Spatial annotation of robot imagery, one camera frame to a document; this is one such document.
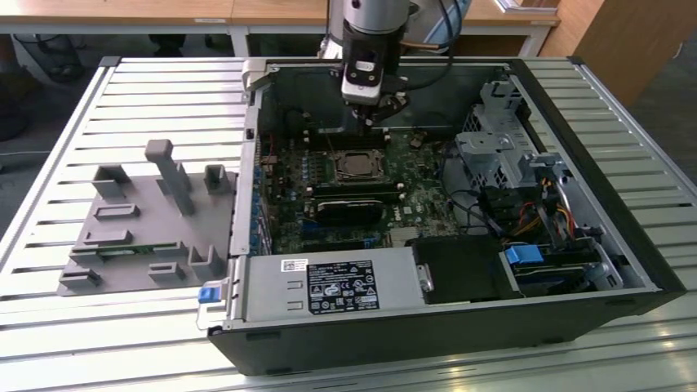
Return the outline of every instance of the circuit board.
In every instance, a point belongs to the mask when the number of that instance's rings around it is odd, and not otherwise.
[[[265,199],[269,205],[273,254],[404,246],[400,233],[432,237],[457,233],[459,224],[439,180],[443,143],[421,143],[419,131],[392,131],[381,150],[312,151],[293,141],[264,163]],[[369,160],[377,165],[367,166]],[[352,167],[360,175],[343,170]],[[379,222],[369,226],[320,227],[308,216],[313,196],[308,187],[323,185],[395,184],[403,190],[399,203],[387,203]]]

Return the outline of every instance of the sticker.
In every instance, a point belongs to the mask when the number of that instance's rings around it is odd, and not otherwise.
[[[380,309],[372,261],[307,264],[307,295],[312,314]]]
[[[281,272],[297,272],[307,270],[307,259],[281,260]]]
[[[195,19],[193,22],[196,23],[225,23],[225,19]]]

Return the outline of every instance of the wooden furniture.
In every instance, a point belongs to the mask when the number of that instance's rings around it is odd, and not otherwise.
[[[631,106],[697,28],[694,0],[563,0],[541,56],[579,56]]]
[[[228,33],[233,0],[1,0],[0,33]]]
[[[232,40],[237,56],[249,56],[248,35],[256,33],[325,33],[327,0],[236,0]],[[521,56],[536,56],[556,16],[504,14],[493,0],[473,0],[461,34],[523,36]]]

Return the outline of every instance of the motherboard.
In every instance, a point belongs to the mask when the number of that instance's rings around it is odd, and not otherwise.
[[[257,184],[271,246],[260,253],[401,247],[457,234],[437,137],[415,128],[263,140]]]

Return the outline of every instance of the table leg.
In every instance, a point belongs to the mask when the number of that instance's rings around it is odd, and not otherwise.
[[[249,57],[248,35],[249,28],[247,26],[229,27],[229,39],[232,40],[236,57]]]
[[[540,26],[533,29],[533,32],[528,35],[528,38],[525,38],[525,42],[523,43],[521,53],[519,54],[520,57],[537,57],[549,30],[549,26]]]

